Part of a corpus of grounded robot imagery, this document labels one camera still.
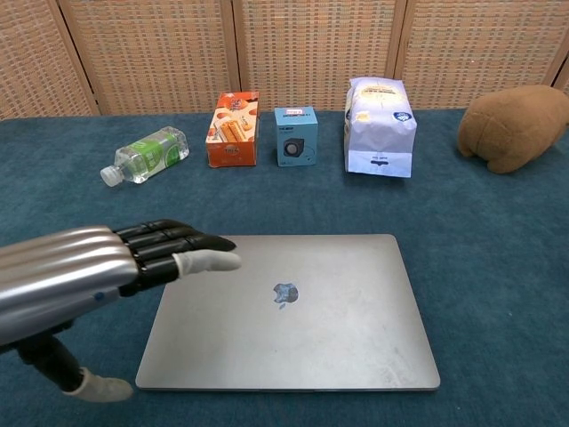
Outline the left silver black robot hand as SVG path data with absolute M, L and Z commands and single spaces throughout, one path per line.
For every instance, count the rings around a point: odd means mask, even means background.
M 129 399 L 125 380 L 81 366 L 57 334 L 76 318 L 190 274 L 241 267 L 236 244 L 161 219 L 131 227 L 63 230 L 1 249 L 1 351 L 14 350 L 70 397 Z

